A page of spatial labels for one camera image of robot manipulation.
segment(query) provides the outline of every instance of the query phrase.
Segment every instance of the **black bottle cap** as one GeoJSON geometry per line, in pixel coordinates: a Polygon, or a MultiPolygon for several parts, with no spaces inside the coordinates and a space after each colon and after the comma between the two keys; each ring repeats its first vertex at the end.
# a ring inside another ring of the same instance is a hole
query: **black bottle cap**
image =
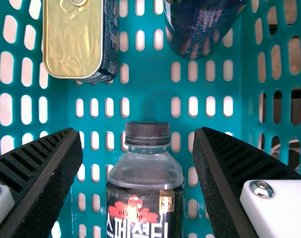
{"type": "Polygon", "coordinates": [[[125,144],[130,146],[164,146],[170,143],[167,122],[127,122],[125,144]]]}

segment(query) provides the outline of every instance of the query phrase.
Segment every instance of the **tin can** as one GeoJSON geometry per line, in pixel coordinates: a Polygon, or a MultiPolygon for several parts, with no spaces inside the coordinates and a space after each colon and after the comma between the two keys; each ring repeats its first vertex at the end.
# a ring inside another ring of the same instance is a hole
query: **tin can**
{"type": "Polygon", "coordinates": [[[118,70],[115,0],[44,0],[44,66],[55,78],[108,82],[118,70]]]}
{"type": "Polygon", "coordinates": [[[164,0],[166,36],[180,55],[209,55],[249,0],[164,0]]]}

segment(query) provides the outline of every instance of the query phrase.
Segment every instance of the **gold can lid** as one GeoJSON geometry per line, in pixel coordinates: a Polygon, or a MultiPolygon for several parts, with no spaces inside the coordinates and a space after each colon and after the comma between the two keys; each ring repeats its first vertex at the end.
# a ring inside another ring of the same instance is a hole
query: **gold can lid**
{"type": "Polygon", "coordinates": [[[56,78],[86,78],[102,63],[103,0],[44,0],[44,66],[56,78]]]}

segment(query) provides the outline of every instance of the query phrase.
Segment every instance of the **red flower logo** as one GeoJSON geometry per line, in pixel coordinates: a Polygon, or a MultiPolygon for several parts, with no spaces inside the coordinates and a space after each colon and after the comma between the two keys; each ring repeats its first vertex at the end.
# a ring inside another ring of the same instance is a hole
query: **red flower logo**
{"type": "Polygon", "coordinates": [[[127,201],[115,202],[114,206],[109,206],[109,213],[113,217],[127,219],[132,222],[157,222],[158,215],[153,212],[149,212],[149,208],[143,208],[143,201],[137,196],[133,195],[127,201]]]}

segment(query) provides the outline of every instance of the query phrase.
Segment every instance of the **black gripper pad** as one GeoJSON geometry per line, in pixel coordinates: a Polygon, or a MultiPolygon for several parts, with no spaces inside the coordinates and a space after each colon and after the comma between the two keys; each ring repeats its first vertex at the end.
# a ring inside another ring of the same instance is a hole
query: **black gripper pad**
{"type": "Polygon", "coordinates": [[[246,181],[301,179],[263,151],[207,127],[195,131],[193,161],[216,238],[258,237],[240,203],[246,181]]]}
{"type": "Polygon", "coordinates": [[[0,156],[0,184],[15,200],[0,238],[48,238],[82,160],[79,132],[71,128],[0,156]]]}

